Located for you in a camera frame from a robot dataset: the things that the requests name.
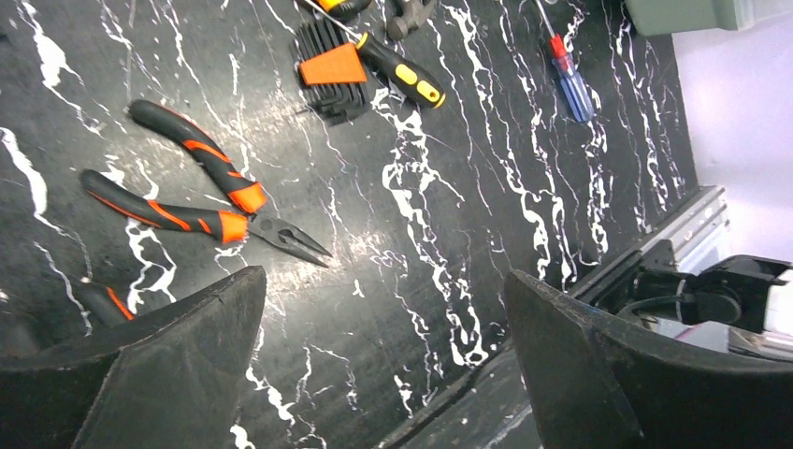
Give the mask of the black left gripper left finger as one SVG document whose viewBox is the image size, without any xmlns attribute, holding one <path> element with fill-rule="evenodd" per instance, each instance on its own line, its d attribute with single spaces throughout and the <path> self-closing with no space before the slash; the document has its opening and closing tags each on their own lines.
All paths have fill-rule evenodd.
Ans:
<svg viewBox="0 0 793 449">
<path fill-rule="evenodd" d="M 5 448 L 218 448 L 266 303 L 247 267 L 124 324 L 1 361 Z"/>
</svg>

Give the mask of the orange black needle-nose pliers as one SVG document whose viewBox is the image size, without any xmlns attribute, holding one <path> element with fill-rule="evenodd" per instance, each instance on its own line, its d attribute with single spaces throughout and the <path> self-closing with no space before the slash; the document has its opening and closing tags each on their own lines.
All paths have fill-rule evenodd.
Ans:
<svg viewBox="0 0 793 449">
<path fill-rule="evenodd" d="M 267 210 L 267 192 L 260 181 L 243 174 L 230 154 L 199 125 L 184 115 L 148 99 L 134 99 L 127 116 L 138 126 L 181 148 L 197 164 L 181 174 L 166 168 L 175 182 L 188 191 L 189 182 L 199 170 L 225 196 L 226 208 L 218 204 L 184 198 L 174 204 L 171 198 L 159 199 L 138 193 L 113 180 L 109 174 L 85 169 L 79 174 L 88 196 L 121 215 L 157 230 L 209 236 L 220 245 L 243 243 L 250 238 L 263 241 L 275 250 L 318 267 L 325 267 L 333 254 L 317 239 L 295 224 Z"/>
</svg>

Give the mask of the orange black cutting pliers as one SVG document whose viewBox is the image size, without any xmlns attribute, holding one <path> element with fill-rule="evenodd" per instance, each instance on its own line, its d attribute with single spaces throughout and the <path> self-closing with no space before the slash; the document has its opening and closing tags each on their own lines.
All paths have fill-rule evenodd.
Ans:
<svg viewBox="0 0 793 449">
<path fill-rule="evenodd" d="M 77 282 L 74 285 L 76 299 L 96 316 L 106 327 L 118 326 L 134 319 L 134 314 L 110 287 L 97 282 Z"/>
</svg>

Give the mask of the translucent lid green toolbox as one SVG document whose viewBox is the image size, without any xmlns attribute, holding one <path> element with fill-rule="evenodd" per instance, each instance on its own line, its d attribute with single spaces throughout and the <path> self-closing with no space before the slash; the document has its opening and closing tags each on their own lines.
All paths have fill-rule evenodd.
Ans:
<svg viewBox="0 0 793 449">
<path fill-rule="evenodd" d="M 742 31 L 792 13 L 792 0 L 627 0 L 625 4 L 644 36 L 708 29 Z"/>
</svg>

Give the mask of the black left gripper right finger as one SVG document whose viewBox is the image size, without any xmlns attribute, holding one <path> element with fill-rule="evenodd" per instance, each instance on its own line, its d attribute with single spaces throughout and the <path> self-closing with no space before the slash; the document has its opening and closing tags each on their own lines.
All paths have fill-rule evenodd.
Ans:
<svg viewBox="0 0 793 449">
<path fill-rule="evenodd" d="M 788 448 L 792 368 L 597 310 L 522 271 L 504 303 L 547 448 Z"/>
</svg>

